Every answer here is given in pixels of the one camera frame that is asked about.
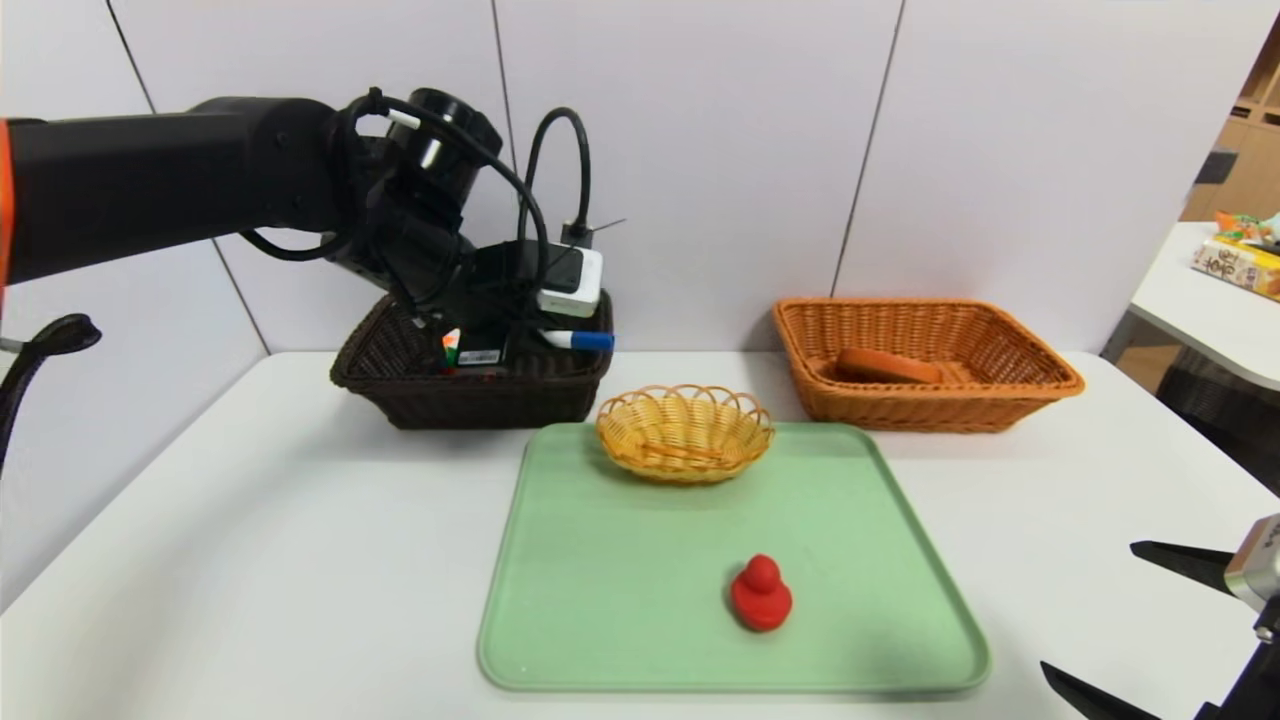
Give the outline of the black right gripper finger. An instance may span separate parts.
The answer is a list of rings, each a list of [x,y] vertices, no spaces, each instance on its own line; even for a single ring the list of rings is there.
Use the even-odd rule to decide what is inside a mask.
[[[1052,664],[1041,661],[1039,667],[1050,688],[1085,719],[1157,719],[1153,714],[1098,689]]]
[[[1164,568],[1180,577],[1199,583],[1224,594],[1233,594],[1226,583],[1226,571],[1233,553],[1171,544],[1157,541],[1137,541],[1130,543],[1132,553],[1147,562]]]

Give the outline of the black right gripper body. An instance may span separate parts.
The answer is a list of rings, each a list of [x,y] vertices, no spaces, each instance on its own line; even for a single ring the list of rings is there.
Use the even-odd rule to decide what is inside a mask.
[[[1279,714],[1279,515],[1247,533],[1226,571],[1233,594],[1258,612],[1260,642],[1225,700],[1203,703],[1197,719],[1276,719]]]

